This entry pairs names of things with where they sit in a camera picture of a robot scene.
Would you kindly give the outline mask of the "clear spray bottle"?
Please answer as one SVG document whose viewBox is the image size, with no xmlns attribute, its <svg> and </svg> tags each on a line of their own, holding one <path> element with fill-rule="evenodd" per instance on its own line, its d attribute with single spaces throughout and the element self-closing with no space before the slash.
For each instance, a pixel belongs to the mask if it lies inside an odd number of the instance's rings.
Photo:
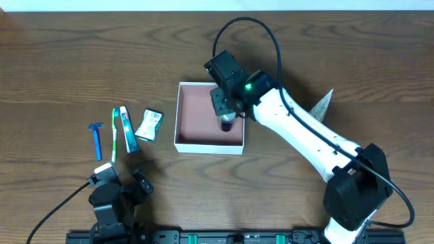
<svg viewBox="0 0 434 244">
<path fill-rule="evenodd" d="M 235 119 L 236 119 L 235 113 L 230 113 L 230 114 L 225 114 L 225 115 L 219 116 L 219 124 L 220 124 L 221 130 L 224 132 L 230 131 Z"/>
</svg>

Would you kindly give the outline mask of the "blue disposable razor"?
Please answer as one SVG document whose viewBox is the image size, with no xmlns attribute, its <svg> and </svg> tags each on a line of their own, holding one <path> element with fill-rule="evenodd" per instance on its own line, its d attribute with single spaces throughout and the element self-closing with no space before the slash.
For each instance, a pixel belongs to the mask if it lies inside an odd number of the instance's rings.
<svg viewBox="0 0 434 244">
<path fill-rule="evenodd" d="M 99 129 L 103 127 L 103 123 L 95 123 L 88 126 L 88 129 L 92 131 L 94 138 L 94 148 L 96 151 L 96 159 L 98 161 L 102 160 L 102 149 L 100 143 Z"/>
</svg>

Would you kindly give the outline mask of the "white lotion tube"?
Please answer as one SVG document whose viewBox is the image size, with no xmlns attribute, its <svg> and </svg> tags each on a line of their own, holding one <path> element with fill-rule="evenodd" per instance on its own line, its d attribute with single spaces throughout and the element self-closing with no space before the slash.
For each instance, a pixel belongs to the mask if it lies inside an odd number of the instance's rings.
<svg viewBox="0 0 434 244">
<path fill-rule="evenodd" d="M 322 122 L 325 118 L 326 112 L 328 110 L 328 106 L 330 105 L 330 101 L 332 99 L 333 89 L 331 89 L 314 107 L 309 111 L 309 114 L 312 115 L 316 120 Z"/>
</svg>

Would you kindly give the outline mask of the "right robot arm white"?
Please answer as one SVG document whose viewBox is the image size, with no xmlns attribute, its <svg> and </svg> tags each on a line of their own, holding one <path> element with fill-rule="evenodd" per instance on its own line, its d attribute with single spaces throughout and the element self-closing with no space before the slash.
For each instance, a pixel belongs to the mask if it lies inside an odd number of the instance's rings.
<svg viewBox="0 0 434 244">
<path fill-rule="evenodd" d="M 362 148 L 339 136 L 262 71 L 207 72 L 229 108 L 274 131 L 317 170 L 327 184 L 323 206 L 330 221 L 325 238 L 330 243 L 353 243 L 393 191 L 383 151 L 375 144 Z"/>
</svg>

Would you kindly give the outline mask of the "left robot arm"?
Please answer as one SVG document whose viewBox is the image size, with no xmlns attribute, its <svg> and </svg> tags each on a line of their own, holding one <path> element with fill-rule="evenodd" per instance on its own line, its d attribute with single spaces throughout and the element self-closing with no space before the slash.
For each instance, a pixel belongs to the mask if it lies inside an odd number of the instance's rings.
<svg viewBox="0 0 434 244">
<path fill-rule="evenodd" d="M 113 167 L 88 178 L 95 189 L 89 196 L 97 223 L 89 233 L 90 243 L 146 243 L 146 232 L 135 221 L 135 206 L 143 203 L 153 192 L 145 175 L 136 169 L 134 180 L 122 184 Z"/>
</svg>

